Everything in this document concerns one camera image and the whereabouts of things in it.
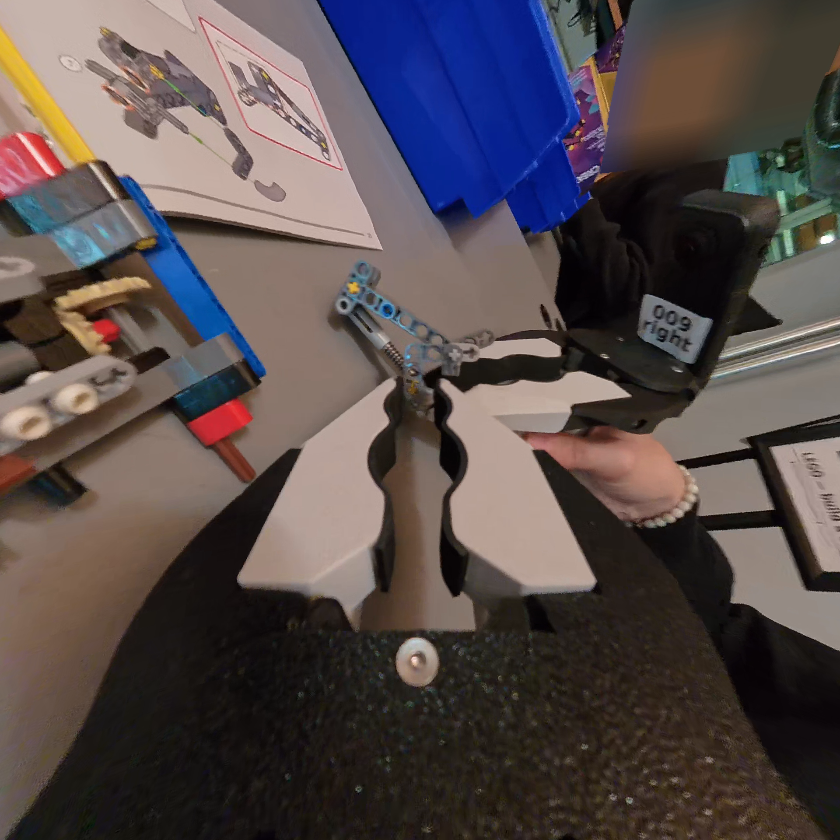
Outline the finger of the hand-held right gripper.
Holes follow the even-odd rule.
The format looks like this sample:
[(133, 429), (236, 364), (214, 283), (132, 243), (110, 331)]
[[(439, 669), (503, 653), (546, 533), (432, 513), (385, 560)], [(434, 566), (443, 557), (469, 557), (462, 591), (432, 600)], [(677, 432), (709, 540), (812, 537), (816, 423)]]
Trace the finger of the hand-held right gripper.
[(500, 337), (461, 363), (459, 375), (560, 375), (566, 333), (529, 330)]
[(515, 433), (559, 433), (567, 427), (575, 406), (614, 400), (622, 403), (631, 396), (620, 385), (585, 372), (567, 373), (555, 381), (478, 384), (467, 391), (443, 379), (439, 387), (454, 393), (468, 409), (497, 420)]

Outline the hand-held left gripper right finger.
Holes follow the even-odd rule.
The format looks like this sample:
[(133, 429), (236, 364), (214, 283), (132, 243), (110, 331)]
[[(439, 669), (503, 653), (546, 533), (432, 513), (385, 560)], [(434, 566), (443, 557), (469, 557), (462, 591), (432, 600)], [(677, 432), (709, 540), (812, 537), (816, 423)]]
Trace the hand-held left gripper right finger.
[(444, 494), (440, 567), (454, 596), (592, 592), (595, 575), (538, 460), (516, 432), (448, 380), (435, 388)]

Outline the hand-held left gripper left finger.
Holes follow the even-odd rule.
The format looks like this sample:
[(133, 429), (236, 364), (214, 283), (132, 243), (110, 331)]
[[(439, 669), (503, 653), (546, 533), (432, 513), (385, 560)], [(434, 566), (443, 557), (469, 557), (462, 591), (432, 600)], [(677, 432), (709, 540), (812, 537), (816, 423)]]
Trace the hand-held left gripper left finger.
[(360, 607), (391, 587), (392, 498), (403, 380), (394, 377), (310, 437), (238, 573), (245, 589), (291, 592)]

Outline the black toy beam with pins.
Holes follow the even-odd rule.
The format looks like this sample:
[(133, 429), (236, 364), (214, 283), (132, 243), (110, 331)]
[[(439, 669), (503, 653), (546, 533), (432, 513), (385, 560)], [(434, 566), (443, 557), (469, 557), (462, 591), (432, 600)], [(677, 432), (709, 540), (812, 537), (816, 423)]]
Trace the black toy beam with pins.
[(362, 308), (372, 315), (382, 330), (381, 323), (387, 322), (403, 330), (412, 338), (418, 332), (425, 333), (426, 330), (440, 333), (392, 298), (382, 295), (377, 290), (381, 276), (380, 270), (370, 262), (365, 260), (356, 262), (335, 299), (336, 312), (348, 320), (347, 316), (354, 308)]

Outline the toy shock absorber with spring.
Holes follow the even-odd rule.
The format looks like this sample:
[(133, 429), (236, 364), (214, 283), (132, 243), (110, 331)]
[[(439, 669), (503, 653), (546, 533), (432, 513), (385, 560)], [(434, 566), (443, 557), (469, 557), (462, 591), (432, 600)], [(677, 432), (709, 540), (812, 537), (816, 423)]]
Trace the toy shock absorber with spring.
[(404, 370), (404, 358), (396, 348), (393, 341), (381, 329), (377, 321), (369, 312), (362, 308), (354, 308), (347, 316), (348, 320), (360, 331), (360, 333), (382, 354), (397, 371)]

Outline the toy car chassis assembly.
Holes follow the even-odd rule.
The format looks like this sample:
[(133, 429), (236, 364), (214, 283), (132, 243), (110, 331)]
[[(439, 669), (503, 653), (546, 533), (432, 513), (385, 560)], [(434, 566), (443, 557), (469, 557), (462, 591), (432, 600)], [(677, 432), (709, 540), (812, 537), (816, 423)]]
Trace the toy car chassis assembly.
[(241, 481), (265, 367), (144, 189), (99, 159), (2, 32), (41, 132), (2, 137), (2, 497), (88, 493), (65, 460), (171, 411)]

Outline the person's right forearm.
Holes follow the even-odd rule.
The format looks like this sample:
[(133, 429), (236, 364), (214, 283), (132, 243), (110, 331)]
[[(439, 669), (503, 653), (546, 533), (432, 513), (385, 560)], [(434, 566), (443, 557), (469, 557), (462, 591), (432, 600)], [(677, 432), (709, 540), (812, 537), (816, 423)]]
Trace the person's right forearm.
[(839, 838), (838, 651), (735, 602), (728, 557), (695, 511), (636, 531), (704, 623), (773, 766)]

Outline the person's right hand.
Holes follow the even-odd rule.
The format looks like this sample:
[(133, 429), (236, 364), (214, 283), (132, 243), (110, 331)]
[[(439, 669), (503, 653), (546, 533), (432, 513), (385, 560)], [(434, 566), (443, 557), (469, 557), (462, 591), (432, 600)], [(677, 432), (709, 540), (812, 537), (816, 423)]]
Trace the person's right hand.
[(596, 427), (588, 434), (524, 433), (620, 520), (642, 528), (677, 522), (699, 500), (697, 483), (650, 435)]

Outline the silver metal pipes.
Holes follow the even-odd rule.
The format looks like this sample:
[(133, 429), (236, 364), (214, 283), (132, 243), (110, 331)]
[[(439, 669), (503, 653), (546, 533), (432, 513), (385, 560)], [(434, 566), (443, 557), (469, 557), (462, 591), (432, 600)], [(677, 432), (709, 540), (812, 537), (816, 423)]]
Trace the silver metal pipes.
[(839, 348), (839, 318), (816, 322), (769, 338), (725, 350), (711, 375), (713, 381), (762, 371)]

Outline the purple toy box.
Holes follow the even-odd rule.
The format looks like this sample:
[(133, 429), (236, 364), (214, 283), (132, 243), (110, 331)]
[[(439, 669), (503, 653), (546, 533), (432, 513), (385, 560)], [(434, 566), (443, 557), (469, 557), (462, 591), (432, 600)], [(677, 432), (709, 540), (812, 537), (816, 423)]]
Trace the purple toy box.
[(588, 193), (602, 175), (606, 132), (626, 27), (620, 27), (571, 76), (579, 121), (563, 139), (581, 193)]

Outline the black framed sign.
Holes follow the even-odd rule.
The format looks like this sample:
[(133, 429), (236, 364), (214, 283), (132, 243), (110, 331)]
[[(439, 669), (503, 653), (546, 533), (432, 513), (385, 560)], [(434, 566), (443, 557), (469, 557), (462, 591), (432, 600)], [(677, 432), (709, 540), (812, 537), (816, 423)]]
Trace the black framed sign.
[(752, 461), (771, 508), (702, 516), (710, 532), (779, 529), (805, 588), (839, 592), (839, 415), (743, 439), (744, 446), (682, 460), (688, 470)]

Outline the large blue storage bin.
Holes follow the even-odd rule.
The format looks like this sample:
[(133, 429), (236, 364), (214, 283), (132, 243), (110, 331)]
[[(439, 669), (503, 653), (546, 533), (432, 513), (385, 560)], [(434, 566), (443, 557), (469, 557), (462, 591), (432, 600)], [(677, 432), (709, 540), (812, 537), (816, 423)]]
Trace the large blue storage bin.
[(320, 5), (435, 214), (506, 202), (578, 122), (541, 2)]

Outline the open instruction booklet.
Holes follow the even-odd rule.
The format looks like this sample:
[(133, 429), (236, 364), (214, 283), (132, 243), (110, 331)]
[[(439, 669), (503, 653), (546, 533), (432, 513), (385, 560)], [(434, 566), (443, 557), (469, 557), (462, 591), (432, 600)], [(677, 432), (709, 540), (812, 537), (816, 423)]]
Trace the open instruction booklet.
[(94, 155), (165, 215), (379, 250), (303, 53), (249, 2), (2, 2)]

